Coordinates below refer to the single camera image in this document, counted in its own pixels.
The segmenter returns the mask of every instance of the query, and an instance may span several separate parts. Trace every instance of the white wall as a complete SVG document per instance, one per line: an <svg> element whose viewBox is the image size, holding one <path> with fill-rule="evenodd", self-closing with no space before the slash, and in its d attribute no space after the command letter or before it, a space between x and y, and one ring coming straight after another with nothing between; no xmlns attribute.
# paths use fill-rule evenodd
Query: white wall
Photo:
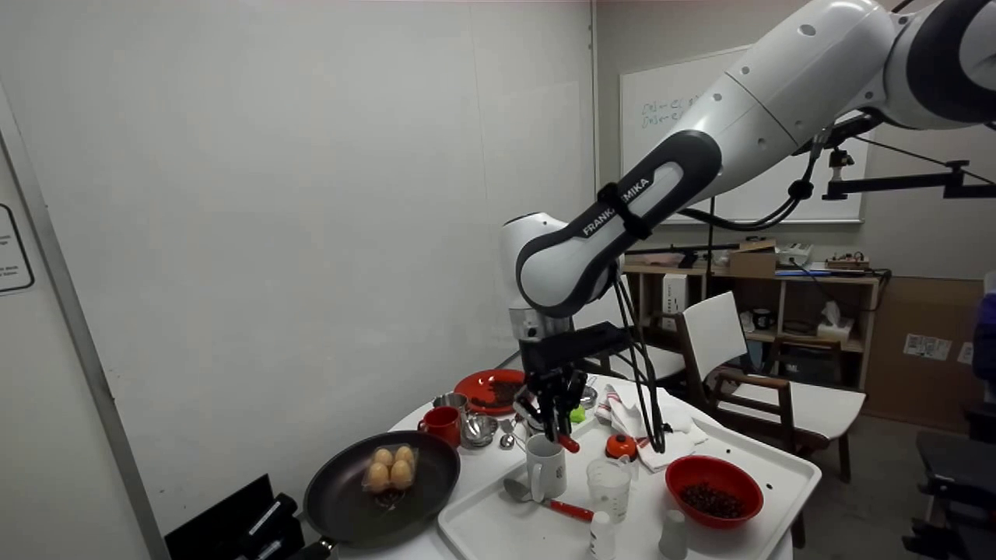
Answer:
<svg viewBox="0 0 996 560"><path fill-rule="evenodd" d="M676 59L753 43L804 0L642 0L597 4L597 127L601 180L619 168L619 76ZM903 134L882 127L884 142L922 148L941 160L972 160L972 168L996 176L996 134L972 127L958 134ZM911 160L873 148L869 176L937 171ZM996 203L944 203L941 190L879 193L862 203L859 226L776 226L781 244L809 244L816 251L862 248L873 265L903 278L982 278L994 266ZM663 244L708 244L708 226L663 226Z"/></svg>
<svg viewBox="0 0 996 560"><path fill-rule="evenodd" d="M513 352L497 226L596 186L585 4L14 0L0 80L161 529Z"/></svg>
<svg viewBox="0 0 996 560"><path fill-rule="evenodd" d="M0 203L35 272L32 290L0 291L0 557L145 557L4 155Z"/></svg>

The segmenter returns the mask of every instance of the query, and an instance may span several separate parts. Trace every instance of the frying pan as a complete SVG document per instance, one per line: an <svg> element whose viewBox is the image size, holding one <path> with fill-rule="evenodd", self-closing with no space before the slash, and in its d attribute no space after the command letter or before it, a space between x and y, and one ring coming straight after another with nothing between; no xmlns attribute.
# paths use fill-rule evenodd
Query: frying pan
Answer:
<svg viewBox="0 0 996 560"><path fill-rule="evenodd" d="M409 492L366 496L360 488L377 449L417 451L417 475ZM339 547L383 551L436 524L460 475L460 457L425 431L380 431L317 470L304 492L304 524L321 534L300 560L323 560Z"/></svg>

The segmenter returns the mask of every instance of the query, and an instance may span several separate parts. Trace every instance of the pan handle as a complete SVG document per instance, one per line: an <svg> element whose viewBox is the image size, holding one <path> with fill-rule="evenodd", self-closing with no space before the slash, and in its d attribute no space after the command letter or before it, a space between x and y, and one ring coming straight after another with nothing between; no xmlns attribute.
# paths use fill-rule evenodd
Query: pan handle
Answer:
<svg viewBox="0 0 996 560"><path fill-rule="evenodd" d="M335 557L335 544L321 538L303 547L300 553L294 553L294 560L331 560L331 557Z"/></svg>

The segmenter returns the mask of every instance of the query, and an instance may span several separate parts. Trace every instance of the white chair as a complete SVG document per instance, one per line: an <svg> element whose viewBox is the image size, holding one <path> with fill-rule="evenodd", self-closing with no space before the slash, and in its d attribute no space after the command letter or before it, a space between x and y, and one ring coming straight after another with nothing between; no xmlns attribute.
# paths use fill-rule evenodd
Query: white chair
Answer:
<svg viewBox="0 0 996 560"><path fill-rule="evenodd" d="M574 316L574 326L577 330L585 330L585 326L596 326L596 323L612 323L612 326L627 326L622 323L622 313L619 313L619 299L618 299L618 290L606 290L601 299L596 299L591 304L585 304L577 316ZM680 352L670 352L670 348L656 348L656 346L647 346L647 359L655 365L655 375L656 382L670 379L670 375L680 375L686 370L686 355ZM622 360L622 359L611 359L611 370L622 373L632 379L632 366Z"/></svg>
<svg viewBox="0 0 996 560"><path fill-rule="evenodd" d="M839 443L841 479L851 479L848 431L864 405L862 393L736 370L733 365L747 359L747 340L733 291L686 309L682 340L708 393L708 408L722 424L747 421L744 431L749 425L776 425L776 445L797 453Z"/></svg>

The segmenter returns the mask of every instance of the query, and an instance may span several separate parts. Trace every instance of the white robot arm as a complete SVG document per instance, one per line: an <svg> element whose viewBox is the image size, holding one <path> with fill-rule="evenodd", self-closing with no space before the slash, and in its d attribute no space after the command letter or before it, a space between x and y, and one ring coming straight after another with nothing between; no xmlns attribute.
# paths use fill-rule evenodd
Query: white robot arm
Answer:
<svg viewBox="0 0 996 560"><path fill-rule="evenodd" d="M823 146L848 111L901 127L996 122L996 0L937 0L917 11L813 0L718 76L587 210L571 225L508 222L513 330L548 434L571 430L585 379L546 342L574 330L571 316L611 287L619 255L680 207Z"/></svg>

